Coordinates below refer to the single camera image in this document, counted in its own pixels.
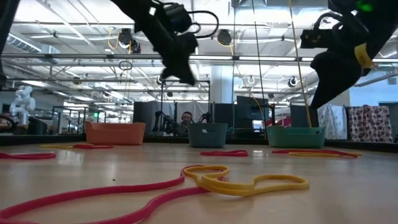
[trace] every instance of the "ceiling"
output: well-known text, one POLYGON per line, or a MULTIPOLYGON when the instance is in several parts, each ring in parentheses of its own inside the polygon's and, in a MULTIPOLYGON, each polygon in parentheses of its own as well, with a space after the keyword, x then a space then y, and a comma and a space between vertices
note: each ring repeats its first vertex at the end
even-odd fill
MULTIPOLYGON (((199 40, 195 55, 207 55, 208 58, 230 57, 232 54, 241 57, 258 55, 267 57, 261 61, 260 67, 258 58, 235 63, 232 60, 224 60, 225 58, 206 60, 206 57, 203 57, 194 60, 190 65, 199 80, 210 80, 211 68, 224 65, 233 67, 236 95, 248 95, 248 91, 252 90, 256 92, 255 97, 261 97, 261 94, 258 94, 261 91, 260 71, 264 91, 279 93, 275 94, 277 98, 274 101, 277 103, 292 96, 296 91, 300 93, 297 88, 287 86, 290 78, 299 79, 299 70, 293 58, 296 57, 294 39, 299 44, 302 30, 311 28, 319 15, 327 11, 326 0, 293 1, 295 36, 291 26, 289 6, 280 3, 281 1, 268 0, 267 7, 255 8, 255 16, 252 7, 237 9, 234 16, 235 10, 230 7, 230 0, 178 0, 177 2, 183 4, 189 11, 214 12, 220 19, 219 29, 228 29, 234 39, 232 47, 222 46, 215 39, 199 40), (272 57, 285 57, 285 59, 276 60, 272 57)), ((193 21, 204 24, 201 26, 200 34, 208 34, 215 28, 215 20, 209 15, 194 14, 191 17, 193 21)), ((322 28, 329 28, 333 24, 335 22, 332 19, 327 19, 322 28)), ((121 95, 122 98, 132 101, 159 99, 160 86, 156 79, 163 69, 159 59, 140 59, 140 55, 137 55, 136 59, 129 60, 132 69, 128 71, 118 67, 121 59, 79 59, 81 54, 128 54, 127 49, 115 45, 116 38, 122 28, 133 27, 134 21, 124 15, 110 0, 48 0, 47 3, 43 0, 21 0, 10 34, 39 48, 41 45, 50 45, 61 54, 75 54, 75 59, 61 58, 58 64, 50 68, 50 63, 40 59, 3 58, 5 71, 11 78, 33 76, 31 78, 63 80, 80 77, 83 80, 97 80, 97 82, 77 84, 63 81, 30 83, 38 88, 58 89, 57 94, 66 98, 72 97, 76 101, 79 99, 74 96, 84 96, 85 98, 80 99, 88 101, 90 98, 93 102, 107 102, 112 98, 120 98, 121 95), (96 91, 102 89, 108 92, 116 91, 118 94, 104 97, 103 92, 96 91)), ((141 55, 156 55, 142 33, 135 34, 134 38, 140 42, 141 55)), ((395 43, 387 43, 386 48, 390 45, 395 46, 395 43)), ((311 58, 324 50, 299 49, 298 55, 311 58)), ((8 44, 4 53, 28 52, 8 44)), ((396 55, 394 52, 386 52, 383 57, 396 57, 396 55)), ((307 89, 316 87, 317 74, 308 66, 308 62, 302 62, 301 72, 305 87, 307 89)), ((175 90, 173 97, 164 96, 166 100, 208 100, 206 92, 209 86, 205 82, 196 87, 170 82, 166 89, 175 90)))

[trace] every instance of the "white robot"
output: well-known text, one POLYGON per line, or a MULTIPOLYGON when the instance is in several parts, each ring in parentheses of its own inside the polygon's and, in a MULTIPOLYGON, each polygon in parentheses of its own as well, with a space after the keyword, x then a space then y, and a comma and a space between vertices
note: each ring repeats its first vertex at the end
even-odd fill
POLYGON ((18 116, 19 124, 27 125, 29 119, 29 112, 36 107, 35 99, 30 97, 33 89, 31 86, 20 86, 15 92, 15 100, 10 106, 10 116, 18 116))

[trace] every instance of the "pillar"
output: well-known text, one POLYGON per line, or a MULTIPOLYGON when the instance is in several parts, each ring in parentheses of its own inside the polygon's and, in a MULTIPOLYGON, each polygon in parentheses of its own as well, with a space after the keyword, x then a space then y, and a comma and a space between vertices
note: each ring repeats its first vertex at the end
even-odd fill
POLYGON ((213 66, 210 77, 210 101, 215 103, 232 103, 233 67, 213 66))

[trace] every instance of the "headphones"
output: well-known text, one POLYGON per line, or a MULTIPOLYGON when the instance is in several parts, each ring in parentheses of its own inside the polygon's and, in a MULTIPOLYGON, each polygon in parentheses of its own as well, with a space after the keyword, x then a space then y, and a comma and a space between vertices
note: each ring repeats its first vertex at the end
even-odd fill
POLYGON ((186 113, 186 114, 189 114, 189 115, 191 116, 191 120, 190 120, 190 121, 192 121, 192 113, 189 112, 189 111, 186 111, 186 112, 184 112, 184 113, 182 113, 182 114, 185 114, 185 113, 186 113))

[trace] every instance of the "orange basket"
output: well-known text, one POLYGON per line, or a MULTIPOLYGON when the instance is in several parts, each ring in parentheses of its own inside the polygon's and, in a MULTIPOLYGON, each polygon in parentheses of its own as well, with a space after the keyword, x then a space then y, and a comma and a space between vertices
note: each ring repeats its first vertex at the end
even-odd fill
POLYGON ((86 121, 86 138, 90 144, 142 145, 145 123, 91 123, 86 121))

